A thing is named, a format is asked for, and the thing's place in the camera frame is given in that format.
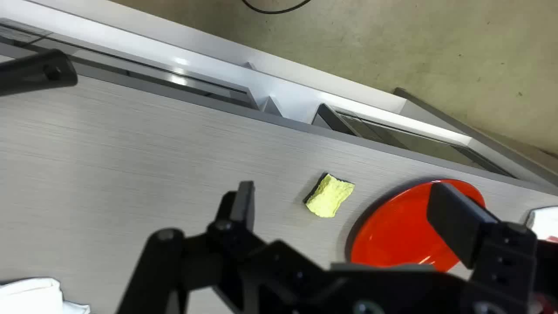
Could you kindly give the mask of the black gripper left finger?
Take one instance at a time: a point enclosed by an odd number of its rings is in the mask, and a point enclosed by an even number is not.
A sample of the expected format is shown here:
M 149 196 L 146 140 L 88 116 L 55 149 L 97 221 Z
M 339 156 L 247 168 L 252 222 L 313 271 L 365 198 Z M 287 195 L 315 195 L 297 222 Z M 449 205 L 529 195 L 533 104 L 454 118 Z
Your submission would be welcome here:
M 222 231 L 243 226 L 254 229 L 255 226 L 255 182 L 242 181 L 236 189 L 228 191 L 222 196 L 215 228 Z

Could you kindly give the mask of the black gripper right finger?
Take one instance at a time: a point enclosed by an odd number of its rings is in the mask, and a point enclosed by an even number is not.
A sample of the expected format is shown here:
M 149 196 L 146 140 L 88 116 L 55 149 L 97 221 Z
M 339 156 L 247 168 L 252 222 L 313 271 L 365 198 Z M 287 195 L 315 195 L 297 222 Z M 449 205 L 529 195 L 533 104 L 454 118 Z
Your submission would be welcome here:
M 454 184 L 437 181 L 430 193 L 428 221 L 454 254 L 473 268 L 486 228 L 496 224 L 498 217 Z

